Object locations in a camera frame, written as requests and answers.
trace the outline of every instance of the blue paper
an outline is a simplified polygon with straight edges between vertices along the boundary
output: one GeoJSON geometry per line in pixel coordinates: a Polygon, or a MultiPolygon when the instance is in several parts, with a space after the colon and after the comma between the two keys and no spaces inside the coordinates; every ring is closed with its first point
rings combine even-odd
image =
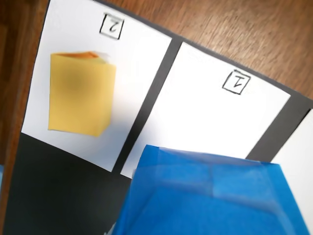
{"type": "Polygon", "coordinates": [[[147,145],[113,235],[309,234],[277,164],[147,145]]]}

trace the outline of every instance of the black square outline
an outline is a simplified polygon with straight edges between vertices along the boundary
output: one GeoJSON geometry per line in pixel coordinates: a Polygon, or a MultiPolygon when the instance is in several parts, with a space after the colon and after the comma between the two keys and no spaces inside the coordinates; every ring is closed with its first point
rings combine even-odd
{"type": "Polygon", "coordinates": [[[119,40],[120,37],[121,37],[123,25],[124,25],[124,20],[122,20],[122,19],[120,19],[120,18],[118,18],[118,17],[116,17],[116,16],[113,16],[113,15],[111,15],[111,14],[109,14],[109,13],[104,13],[104,18],[103,18],[103,21],[102,21],[102,24],[101,24],[99,33],[102,34],[102,35],[105,35],[105,36],[107,36],[107,37],[109,37],[109,38],[112,38],[112,39],[115,39],[115,40],[119,40]],[[102,32],[101,32],[102,27],[103,27],[103,24],[104,24],[104,21],[105,21],[105,19],[107,18],[107,16],[110,16],[110,17],[115,18],[115,19],[117,19],[117,20],[119,20],[119,21],[122,21],[122,26],[121,26],[121,30],[119,31],[118,38],[112,37],[112,36],[109,35],[109,34],[106,34],[106,33],[102,33],[102,32]]]}
{"type": "Polygon", "coordinates": [[[240,71],[238,71],[238,70],[234,70],[234,71],[232,71],[232,72],[228,75],[228,77],[227,77],[226,81],[224,82],[222,88],[225,89],[225,90],[227,90],[227,91],[229,91],[229,92],[232,92],[232,93],[234,93],[234,94],[241,94],[241,93],[243,92],[244,88],[247,86],[247,84],[248,84],[248,82],[250,81],[250,79],[251,79],[250,76],[248,76],[248,75],[246,75],[246,74],[243,74],[242,72],[240,72],[240,71]],[[245,77],[248,78],[248,81],[246,82],[246,84],[244,85],[244,87],[241,89],[240,93],[231,91],[231,90],[229,90],[229,89],[227,89],[227,88],[224,87],[225,84],[226,84],[226,82],[228,81],[228,79],[229,79],[229,78],[231,77],[231,75],[233,74],[233,72],[238,72],[238,73],[240,73],[241,75],[243,75],[243,76],[245,76],[245,77]]]}

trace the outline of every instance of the wood grain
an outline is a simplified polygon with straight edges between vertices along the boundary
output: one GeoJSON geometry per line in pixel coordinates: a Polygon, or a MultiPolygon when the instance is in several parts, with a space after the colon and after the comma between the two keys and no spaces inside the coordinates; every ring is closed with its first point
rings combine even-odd
{"type": "MultiPolygon", "coordinates": [[[[110,2],[313,98],[311,0],[110,2]]],[[[0,0],[0,231],[47,3],[0,0]]]]}

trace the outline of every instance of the black border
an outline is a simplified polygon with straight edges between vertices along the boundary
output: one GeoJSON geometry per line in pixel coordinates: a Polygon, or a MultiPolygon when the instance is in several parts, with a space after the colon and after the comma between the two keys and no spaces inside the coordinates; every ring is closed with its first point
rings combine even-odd
{"type": "MultiPolygon", "coordinates": [[[[267,76],[265,76],[265,75],[263,75],[263,74],[261,74],[261,73],[259,73],[259,72],[256,72],[256,71],[254,71],[254,70],[252,70],[252,69],[250,69],[250,68],[248,68],[248,67],[246,67],[246,66],[243,66],[243,65],[239,64],[238,62],[235,62],[235,61],[233,61],[233,60],[231,60],[231,59],[229,59],[229,58],[223,56],[223,55],[220,55],[220,54],[218,54],[218,53],[216,53],[216,52],[214,52],[214,51],[212,51],[212,50],[209,50],[209,49],[207,49],[207,48],[205,48],[205,47],[203,47],[203,46],[201,46],[201,45],[198,45],[198,44],[196,44],[196,43],[194,43],[194,42],[192,42],[192,41],[190,41],[190,40],[188,40],[188,39],[185,39],[185,38],[183,38],[183,37],[181,37],[181,36],[179,36],[179,35],[177,35],[177,34],[171,32],[171,31],[168,30],[168,29],[165,29],[165,28],[163,28],[163,27],[161,27],[161,26],[159,26],[159,25],[157,25],[157,24],[151,23],[151,22],[148,21],[147,19],[144,19],[144,18],[142,18],[142,17],[140,17],[140,16],[138,16],[138,15],[132,13],[132,12],[128,12],[127,10],[125,10],[125,9],[123,9],[123,8],[121,8],[121,7],[115,6],[115,5],[112,4],[112,3],[104,2],[104,1],[102,1],[102,0],[92,0],[92,1],[94,1],[94,2],[96,2],[96,3],[98,3],[98,4],[101,4],[101,5],[105,5],[105,6],[107,6],[107,7],[110,7],[110,8],[112,8],[113,10],[119,11],[119,12],[121,12],[121,13],[123,13],[123,14],[125,14],[125,15],[131,17],[131,18],[134,18],[135,20],[138,20],[139,22],[141,22],[141,23],[143,23],[143,24],[145,24],[145,25],[147,25],[147,26],[149,26],[149,27],[151,27],[151,28],[153,28],[153,29],[155,29],[155,30],[157,30],[157,31],[159,31],[159,32],[161,32],[161,33],[163,33],[163,34],[169,36],[169,37],[171,37],[171,38],[172,38],[172,42],[186,43],[186,44],[188,44],[188,45],[194,47],[195,49],[198,49],[199,51],[204,52],[205,54],[208,54],[208,55],[213,56],[213,57],[215,57],[215,58],[217,58],[217,59],[219,59],[219,60],[222,60],[222,61],[224,61],[224,62],[226,62],[226,63],[229,63],[229,64],[231,64],[231,65],[233,65],[233,66],[235,66],[235,67],[237,67],[237,68],[239,68],[239,69],[241,69],[241,70],[244,70],[244,71],[246,71],[246,72],[248,72],[248,73],[250,73],[250,74],[252,74],[252,75],[254,75],[254,76],[258,77],[258,78],[261,78],[261,79],[263,79],[264,81],[266,81],[266,82],[268,82],[268,83],[270,83],[270,84],[276,86],[277,88],[279,88],[279,89],[285,91],[286,93],[288,93],[288,94],[290,95],[290,99],[293,98],[293,97],[295,97],[295,99],[298,100],[297,102],[287,102],[287,103],[285,104],[286,107],[283,107],[283,109],[289,110],[288,112],[285,112],[285,115],[287,115],[287,116],[294,116],[294,115],[295,115],[295,113],[292,112],[292,110],[294,109],[295,106],[301,105],[301,103],[299,103],[299,102],[304,102],[304,104],[303,104],[304,109],[303,109],[303,110],[306,110],[306,111],[305,111],[305,112],[304,112],[304,111],[301,111],[300,113],[296,114],[297,117],[303,115],[303,116],[302,116],[302,118],[303,118],[303,117],[305,116],[307,110],[313,109],[313,100],[310,100],[310,99],[306,98],[305,96],[303,96],[303,95],[300,94],[299,92],[297,92],[297,91],[295,91],[295,90],[293,90],[293,89],[291,89],[291,88],[289,88],[289,87],[287,87],[287,86],[285,86],[285,85],[283,85],[283,84],[281,84],[281,83],[279,83],[279,82],[277,82],[277,81],[275,81],[275,80],[273,80],[273,79],[271,79],[271,78],[269,78],[269,77],[267,77],[267,76]]],[[[50,4],[50,0],[49,0],[49,3],[48,3],[48,5],[47,5],[47,9],[46,9],[46,13],[45,13],[45,18],[46,18],[47,10],[48,10],[48,8],[49,8],[49,4],[50,4]]],[[[155,82],[155,81],[157,82],[158,79],[159,79],[159,78],[158,78],[157,75],[156,75],[153,82],[155,82]]],[[[139,116],[139,113],[142,112],[142,109],[144,109],[144,108],[145,108],[145,107],[142,105],[142,107],[141,107],[141,109],[139,110],[138,115],[137,115],[137,117],[136,117],[136,119],[135,119],[135,121],[134,121],[134,124],[135,124],[136,122],[139,122],[139,120],[141,119],[141,117],[139,116]]],[[[280,123],[280,126],[282,126],[282,125],[291,126],[292,129],[295,130],[299,123],[294,123],[294,122],[289,122],[289,121],[290,121],[290,120],[286,120],[286,119],[283,120],[283,122],[280,123]]],[[[270,157],[270,158],[269,158],[269,157],[266,157],[266,158],[264,157],[264,156],[265,156],[265,153],[263,152],[264,148],[262,148],[262,146],[266,146],[266,145],[267,145],[269,134],[274,134],[274,133],[276,133],[276,131],[277,131],[277,128],[275,127],[276,124],[277,124],[277,122],[273,122],[273,123],[270,125],[270,127],[269,127],[269,128],[266,130],[266,132],[265,132],[265,133],[267,133],[267,134],[266,134],[266,135],[264,134],[264,135],[261,136],[261,138],[260,138],[260,140],[258,141],[258,143],[254,146],[254,148],[251,150],[250,154],[247,156],[247,159],[254,159],[254,160],[259,160],[259,161],[267,161],[267,159],[269,160],[269,159],[272,159],[272,158],[273,158],[273,157],[270,157]],[[255,155],[257,149],[260,150],[260,152],[259,152],[257,155],[255,155]]],[[[135,129],[135,128],[134,128],[134,125],[133,125],[133,127],[131,128],[131,130],[130,130],[130,132],[129,132],[129,134],[128,134],[127,139],[130,138],[131,135],[133,135],[132,131],[133,131],[134,129],[135,129]]],[[[285,133],[285,132],[284,132],[284,133],[282,133],[282,134],[277,134],[277,135],[279,135],[280,138],[288,139],[289,136],[290,136],[290,134],[291,134],[291,133],[285,133]]],[[[276,146],[275,148],[279,148],[279,149],[280,149],[281,147],[282,147],[282,144],[280,143],[280,144],[279,144],[278,146],[276,146]]],[[[114,166],[115,169],[121,168],[121,166],[119,165],[119,163],[117,164],[117,161],[115,162],[115,164],[117,165],[116,167],[114,166]]]]}
{"type": "Polygon", "coordinates": [[[103,21],[102,21],[102,24],[101,24],[99,33],[102,34],[102,35],[105,35],[105,36],[107,36],[107,37],[109,37],[109,38],[112,38],[112,39],[115,39],[115,40],[119,40],[120,37],[121,37],[121,33],[122,33],[122,30],[123,30],[123,26],[124,26],[124,21],[125,21],[125,20],[120,19],[120,18],[118,18],[118,17],[116,17],[116,16],[113,16],[113,15],[111,15],[111,14],[109,14],[109,13],[104,13],[104,14],[105,14],[105,15],[104,15],[104,18],[103,18],[103,21]],[[112,18],[116,18],[116,19],[119,20],[119,21],[122,21],[122,26],[121,26],[121,30],[119,31],[118,38],[112,37],[112,36],[109,35],[109,34],[106,34],[106,33],[102,33],[102,32],[101,32],[102,27],[103,27],[103,24],[104,24],[104,21],[106,20],[107,16],[110,16],[110,17],[112,17],[112,18]]]}
{"type": "MultiPolygon", "coordinates": [[[[127,136],[127,139],[124,142],[122,151],[119,154],[118,159],[115,162],[114,168],[112,170],[112,176],[115,174],[120,174],[120,171],[122,169],[122,167],[124,166],[124,163],[128,157],[129,152],[131,151],[133,145],[136,142],[137,137],[139,136],[141,129],[143,128],[145,122],[147,121],[149,114],[154,106],[154,103],[157,99],[158,93],[160,92],[162,85],[167,77],[168,72],[170,71],[170,68],[175,60],[175,57],[179,51],[179,47],[182,43],[186,43],[192,47],[194,47],[195,49],[198,49],[210,56],[213,56],[217,59],[220,59],[226,63],[229,63],[233,66],[236,66],[237,68],[244,70],[254,76],[257,76],[258,78],[261,78],[263,80],[265,80],[266,82],[282,89],[283,91],[287,92],[288,94],[290,94],[290,98],[288,100],[288,102],[286,103],[286,105],[282,108],[281,112],[278,114],[278,116],[276,117],[276,119],[272,122],[272,124],[269,126],[269,128],[266,130],[266,132],[262,135],[262,137],[260,138],[260,140],[258,141],[258,143],[254,146],[254,148],[251,150],[250,154],[248,155],[247,159],[252,159],[252,160],[259,160],[259,161],[268,161],[270,162],[274,156],[276,155],[276,153],[279,151],[279,149],[283,146],[283,144],[287,141],[287,139],[290,137],[290,135],[294,132],[294,130],[298,127],[299,123],[302,121],[302,119],[305,117],[305,115],[308,113],[308,111],[313,108],[313,101],[304,97],[303,95],[301,95],[300,93],[292,90],[291,88],[288,88],[280,83],[278,83],[275,80],[272,80],[252,69],[249,69],[233,60],[230,60],[228,58],[226,58],[225,56],[222,56],[216,52],[213,52],[203,46],[200,46],[190,40],[187,40],[179,35],[174,34],[173,32],[162,28],[159,25],[153,24],[151,22],[149,22],[146,19],[143,19],[139,16],[137,16],[134,13],[130,13],[128,11],[126,11],[125,9],[122,9],[120,7],[117,7],[111,3],[104,3],[101,0],[94,0],[94,2],[97,2],[99,4],[103,4],[107,7],[110,7],[114,10],[117,10],[125,15],[128,15],[131,18],[134,18],[135,20],[140,21],[143,24],[146,24],[147,26],[169,36],[172,38],[171,40],[171,44],[168,47],[168,50],[166,52],[166,54],[163,57],[162,63],[156,73],[156,76],[153,80],[153,83],[148,91],[148,94],[146,95],[146,98],[138,112],[138,115],[134,121],[134,124],[127,136]]],[[[46,19],[46,15],[47,15],[47,10],[49,8],[49,4],[50,1],[47,4],[47,9],[45,12],[45,18],[44,18],[44,22],[46,19]]],[[[23,140],[23,136],[25,136],[24,133],[21,133],[20,136],[20,145],[24,145],[25,146],[25,141],[23,140]]],[[[17,158],[21,159],[23,155],[22,154],[23,148],[18,148],[18,152],[20,157],[17,156],[17,158]]],[[[89,167],[93,164],[86,162],[86,165],[88,165],[89,167]]],[[[13,171],[13,176],[12,179],[15,178],[19,178],[20,180],[22,179],[21,177],[21,168],[23,168],[24,165],[19,165],[17,168],[16,166],[14,167],[14,171],[13,171]]],[[[10,213],[16,212],[18,211],[19,208],[17,208],[16,210],[11,210],[10,213]]],[[[13,223],[11,225],[12,228],[16,227],[16,220],[12,220],[13,223]]]]}
{"type": "Polygon", "coordinates": [[[222,85],[222,88],[225,89],[225,90],[227,90],[227,91],[229,91],[229,92],[232,92],[232,93],[234,93],[234,94],[241,94],[241,93],[243,92],[244,88],[247,86],[247,84],[248,84],[248,82],[250,81],[250,79],[251,79],[251,77],[250,77],[249,75],[243,74],[242,72],[240,72],[240,71],[238,71],[238,70],[234,70],[234,71],[232,71],[232,72],[228,75],[228,77],[226,78],[224,84],[222,85]],[[242,76],[246,76],[246,77],[248,78],[248,81],[246,82],[246,84],[244,85],[244,87],[241,89],[241,91],[240,91],[239,93],[234,92],[234,91],[232,91],[232,90],[230,90],[230,89],[225,88],[225,84],[226,84],[226,82],[229,80],[229,78],[232,76],[233,72],[238,72],[238,73],[240,73],[242,76]]]}

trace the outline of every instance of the number 2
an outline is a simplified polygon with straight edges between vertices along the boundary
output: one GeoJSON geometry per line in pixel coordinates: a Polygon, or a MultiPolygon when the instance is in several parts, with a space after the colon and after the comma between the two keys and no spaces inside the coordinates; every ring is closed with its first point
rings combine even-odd
{"type": "Polygon", "coordinates": [[[111,26],[110,32],[115,32],[116,29],[113,29],[113,27],[116,26],[119,22],[118,22],[118,21],[114,21],[114,20],[112,20],[112,19],[111,19],[111,21],[112,21],[114,24],[111,26]]]}

